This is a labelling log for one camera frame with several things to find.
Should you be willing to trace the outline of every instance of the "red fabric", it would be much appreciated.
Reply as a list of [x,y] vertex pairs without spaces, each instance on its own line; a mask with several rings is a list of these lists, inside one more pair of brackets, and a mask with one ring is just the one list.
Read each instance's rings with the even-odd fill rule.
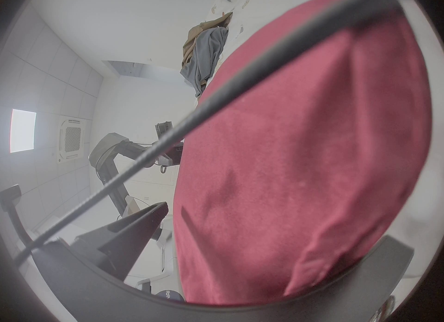
[[[255,33],[200,102],[332,1]],[[269,301],[356,262],[412,192],[430,133],[425,63],[401,12],[271,75],[185,140],[174,227],[186,300]]]

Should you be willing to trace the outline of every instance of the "gray cable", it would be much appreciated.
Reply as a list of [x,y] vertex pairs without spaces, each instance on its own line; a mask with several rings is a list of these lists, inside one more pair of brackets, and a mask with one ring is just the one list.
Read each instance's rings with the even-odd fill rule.
[[196,110],[175,128],[165,132],[158,142],[154,143],[152,147],[148,148],[135,160],[130,168],[112,178],[100,191],[91,195],[25,247],[15,258],[15,264],[18,266],[22,264],[31,254],[32,249],[43,245],[64,226],[106,197],[115,187],[135,175],[144,167],[145,163],[153,161],[167,152],[169,148],[180,142],[192,130],[273,72],[342,28],[357,26],[398,7],[397,0],[341,0],[334,3],[239,71],[223,87],[199,104]]

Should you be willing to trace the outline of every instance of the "window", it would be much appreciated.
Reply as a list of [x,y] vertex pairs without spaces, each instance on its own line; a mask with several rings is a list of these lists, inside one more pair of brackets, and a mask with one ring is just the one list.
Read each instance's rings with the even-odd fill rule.
[[24,110],[12,110],[11,134],[9,141],[10,152],[34,149],[34,127],[36,113]]

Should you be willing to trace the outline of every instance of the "air conditioner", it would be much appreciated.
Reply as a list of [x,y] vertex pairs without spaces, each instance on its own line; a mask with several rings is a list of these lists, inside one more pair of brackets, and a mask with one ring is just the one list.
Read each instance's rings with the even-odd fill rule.
[[83,157],[83,139],[86,121],[69,116],[60,116],[57,139],[58,163]]

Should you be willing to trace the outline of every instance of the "brown cloth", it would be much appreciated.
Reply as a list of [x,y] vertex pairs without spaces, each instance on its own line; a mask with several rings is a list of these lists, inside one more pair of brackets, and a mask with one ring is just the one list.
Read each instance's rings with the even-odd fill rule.
[[188,31],[188,40],[183,45],[183,60],[182,60],[182,68],[190,61],[193,56],[193,50],[196,46],[196,38],[200,35],[200,33],[204,30],[211,29],[212,27],[223,26],[227,27],[233,12],[229,12],[224,14],[220,18],[216,20],[206,21],[204,23],[200,23],[199,25],[193,26],[190,31]]

